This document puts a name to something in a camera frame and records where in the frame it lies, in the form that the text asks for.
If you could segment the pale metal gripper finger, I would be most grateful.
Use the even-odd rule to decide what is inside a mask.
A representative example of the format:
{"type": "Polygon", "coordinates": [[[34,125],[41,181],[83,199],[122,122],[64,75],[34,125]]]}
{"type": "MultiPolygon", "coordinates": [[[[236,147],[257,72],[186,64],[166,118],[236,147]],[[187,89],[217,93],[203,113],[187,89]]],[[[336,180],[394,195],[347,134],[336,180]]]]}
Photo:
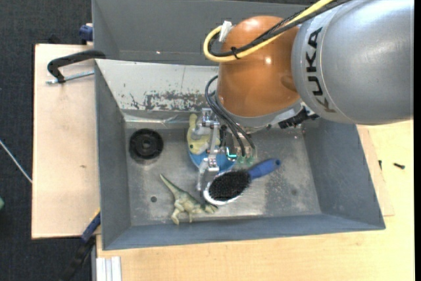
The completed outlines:
{"type": "Polygon", "coordinates": [[[197,190],[203,192],[209,182],[212,182],[220,172],[216,156],[205,157],[199,165],[197,190]]]}
{"type": "Polygon", "coordinates": [[[202,108],[201,115],[196,122],[196,136],[199,138],[211,137],[218,126],[219,121],[214,111],[210,108],[202,108]]]}

